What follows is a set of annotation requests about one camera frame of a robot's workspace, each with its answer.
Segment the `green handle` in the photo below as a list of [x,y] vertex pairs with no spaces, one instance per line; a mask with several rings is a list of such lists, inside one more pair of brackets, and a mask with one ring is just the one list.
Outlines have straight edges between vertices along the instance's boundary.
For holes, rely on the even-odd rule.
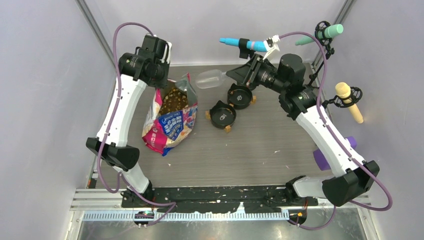
[[[337,35],[340,35],[341,33],[343,33],[343,25],[341,24],[336,24],[336,25],[331,25],[329,27],[327,27],[324,31],[324,36],[326,38],[334,38]],[[323,38],[323,33],[322,32],[318,32],[318,38],[322,39]],[[312,43],[314,40],[308,36],[304,36],[302,37],[300,40],[298,40],[295,45],[299,46],[299,45],[305,45],[305,44],[310,44]]]

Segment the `cable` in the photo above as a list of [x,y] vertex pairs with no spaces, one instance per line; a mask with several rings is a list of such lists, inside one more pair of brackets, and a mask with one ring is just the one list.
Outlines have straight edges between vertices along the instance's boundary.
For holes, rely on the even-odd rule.
[[323,58],[323,64],[324,64],[324,70],[322,73],[322,80],[321,80],[321,84],[319,85],[319,89],[318,89],[318,95],[316,96],[316,109],[318,111],[319,117],[321,118],[322,122],[325,124],[326,128],[328,129],[328,131],[330,132],[330,134],[332,135],[332,137],[334,138],[334,140],[338,143],[338,145],[341,147],[341,149],[343,149],[343,151],[346,153],[346,155],[349,157],[349,159],[351,159],[361,170],[363,170],[372,180],[374,180],[374,182],[377,183],[377,185],[380,186],[380,188],[383,190],[383,192],[386,194],[387,196],[387,206],[385,207],[373,207],[373,206],[368,206],[365,205],[363,203],[351,200],[350,202],[353,204],[356,204],[358,206],[361,206],[363,208],[369,209],[369,210],[374,210],[374,211],[387,211],[390,208],[392,208],[393,205],[393,199],[392,199],[392,195],[390,194],[389,190],[384,186],[384,184],[378,180],[376,178],[376,176],[374,176],[374,174],[372,174],[367,168],[365,168],[361,163],[358,162],[358,160],[356,160],[355,158],[352,157],[352,154],[348,151],[348,149],[343,145],[343,143],[337,138],[336,134],[334,133],[334,131],[331,129],[331,127],[329,125],[327,125],[327,121],[326,118],[324,117],[323,112],[321,111],[321,94],[323,92],[323,86],[326,80],[326,75],[327,75],[327,59],[326,59],[326,53],[324,52],[323,46],[320,44],[320,41],[318,41],[318,39],[316,39],[314,36],[312,36],[309,33],[306,32],[302,32],[302,31],[295,31],[295,32],[290,32],[290,33],[286,33],[283,35],[280,35],[279,38],[285,38],[288,36],[292,36],[292,35],[305,35],[310,37],[311,39],[313,39],[315,41],[315,43],[318,45],[319,47],[319,51],[321,52]]
[[[135,26],[139,26],[139,27],[142,27],[142,28],[144,28],[146,31],[148,31],[148,33],[150,34],[150,35],[152,35],[153,36],[153,33],[152,33],[152,31],[150,31],[150,29],[149,28],[147,28],[146,26],[144,26],[143,24],[140,24],[140,23],[137,23],[137,22],[125,22],[125,23],[123,23],[123,24],[121,24],[121,25],[119,25],[117,28],[116,28],[116,30],[115,30],[115,33],[114,33],[114,35],[113,35],[113,43],[112,43],[112,49],[113,49],[113,63],[114,63],[114,65],[115,65],[115,71],[116,71],[116,77],[117,77],[117,89],[118,89],[118,92],[117,92],[117,97],[116,97],[116,102],[115,102],[115,105],[114,105],[114,107],[113,107],[113,111],[112,111],[112,113],[111,113],[111,115],[110,115],[110,120],[109,120],[109,122],[107,123],[107,126],[106,126],[106,130],[105,130],[105,133],[104,133],[104,137],[103,137],[103,140],[101,141],[101,144],[100,144],[100,147],[99,147],[99,149],[98,149],[98,154],[97,154],[97,173],[98,173],[98,178],[100,179],[100,181],[101,181],[101,183],[104,185],[104,188],[106,188],[110,193],[117,193],[118,191],[119,191],[119,188],[120,188],[120,177],[121,177],[121,175],[122,175],[122,173],[121,172],[119,172],[118,174],[117,174],[117,186],[116,186],[116,189],[115,190],[113,190],[113,189],[111,189],[109,186],[108,186],[108,184],[106,183],[106,181],[105,181],[105,179],[103,178],[103,175],[102,175],[102,168],[101,168],[101,159],[102,159],[102,152],[103,152],[103,149],[104,149],[104,147],[105,147],[105,144],[106,144],[106,139],[108,138],[108,135],[109,135],[109,130],[111,129],[111,126],[112,126],[112,122],[114,121],[114,118],[115,118],[115,115],[116,115],[116,113],[117,113],[117,109],[118,109],[118,106],[119,106],[119,102],[120,102],[120,100],[121,100],[121,91],[122,91],[122,80],[121,80],[121,73],[120,73],[120,70],[119,70],[119,65],[118,65],[118,57],[117,57],[117,36],[118,36],[118,32],[120,31],[120,29],[122,29],[123,27],[125,27],[125,26],[128,26],[128,25],[135,25]],[[155,205],[155,206],[158,206],[158,207],[166,207],[166,206],[171,206],[160,218],[158,218],[157,220],[155,220],[155,221],[153,221],[153,222],[151,222],[151,223],[149,223],[149,224],[147,224],[146,225],[146,227],[148,227],[148,226],[152,226],[152,225],[155,225],[156,223],[158,223],[162,218],[164,218],[176,205],[177,205],[177,203],[176,202],[170,202],[170,203],[155,203],[155,202],[152,202],[152,201],[149,201],[149,200],[147,200],[147,199],[145,199],[138,191],[136,191],[129,183],[128,183],[128,181],[124,178],[124,176],[122,176],[122,180],[125,182],[125,184],[140,198],[140,199],[142,199],[143,201],[145,201],[146,203],[148,203],[148,204],[151,204],[151,205]]]
[[[332,210],[331,217],[330,217],[330,219],[328,220],[328,222],[326,224],[324,224],[322,226],[319,226],[319,227],[310,227],[310,226],[299,225],[299,228],[305,229],[305,230],[320,230],[320,229],[323,229],[323,228],[327,227],[334,220],[334,217],[335,216],[336,216],[336,206],[334,206],[334,208]],[[293,221],[291,219],[289,219],[288,221],[291,224],[294,224],[296,226],[298,225],[298,222],[295,222],[295,221]]]

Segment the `white wall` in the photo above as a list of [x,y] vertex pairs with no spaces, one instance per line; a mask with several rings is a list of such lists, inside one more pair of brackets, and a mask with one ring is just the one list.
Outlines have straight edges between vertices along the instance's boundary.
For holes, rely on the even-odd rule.
[[0,239],[59,240],[114,70],[73,0],[0,7]]
[[[220,38],[263,41],[293,31],[313,33],[322,20],[334,21],[345,0],[86,0],[103,34],[112,42],[116,27],[139,22],[173,44],[172,64],[245,63],[239,49]],[[118,37],[120,53],[133,52],[145,34],[139,27],[123,29]],[[283,53],[313,61],[313,46],[295,46],[299,36],[279,44]]]
[[[363,124],[345,109],[331,112],[342,134],[356,137],[358,152],[377,161],[378,178],[393,196],[390,211],[373,214],[384,240],[423,235],[423,21],[420,0],[357,1],[328,61],[328,96],[337,82],[363,89]],[[387,204],[376,184],[370,197],[375,206]]]

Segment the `blue marker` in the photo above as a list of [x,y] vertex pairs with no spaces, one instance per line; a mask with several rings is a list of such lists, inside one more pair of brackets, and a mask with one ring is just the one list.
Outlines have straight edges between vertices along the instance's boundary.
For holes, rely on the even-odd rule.
[[[226,44],[226,45],[230,45],[230,46],[235,46],[238,47],[239,46],[239,39],[236,38],[220,38],[219,42]],[[266,53],[267,49],[265,48],[265,44],[263,41],[247,41],[246,44],[246,48],[253,50],[253,51],[257,51],[257,52],[262,52],[262,53]]]

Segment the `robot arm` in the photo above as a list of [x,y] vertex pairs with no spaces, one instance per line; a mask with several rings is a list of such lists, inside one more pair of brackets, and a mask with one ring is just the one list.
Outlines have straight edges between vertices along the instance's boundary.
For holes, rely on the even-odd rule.
[[[86,146],[96,155],[99,153],[101,139],[105,135],[113,111],[115,117],[106,139],[102,159],[116,171],[121,172],[128,183],[143,194],[150,181],[137,164],[140,151],[127,145],[131,120],[146,86],[163,89],[168,83],[168,71],[171,58],[170,42],[156,36],[146,35],[141,47],[135,53],[125,53],[119,59],[121,73],[121,89],[116,79],[115,90],[107,111],[106,118],[96,137],[89,137]],[[120,94],[119,105],[114,109]]]
[[254,88],[263,85],[279,93],[280,105],[287,116],[305,129],[331,168],[333,175],[327,177],[300,176],[287,182],[287,200],[290,202],[304,197],[326,198],[339,207],[367,192],[374,181],[351,161],[327,127],[333,130],[337,139],[350,151],[352,158],[362,163],[372,174],[376,176],[380,169],[375,161],[366,162],[351,148],[320,106],[326,118],[326,124],[323,123],[314,89],[304,85],[305,71],[302,59],[295,54],[283,55],[278,68],[261,55],[254,54],[245,65],[227,71],[226,75],[244,86]]

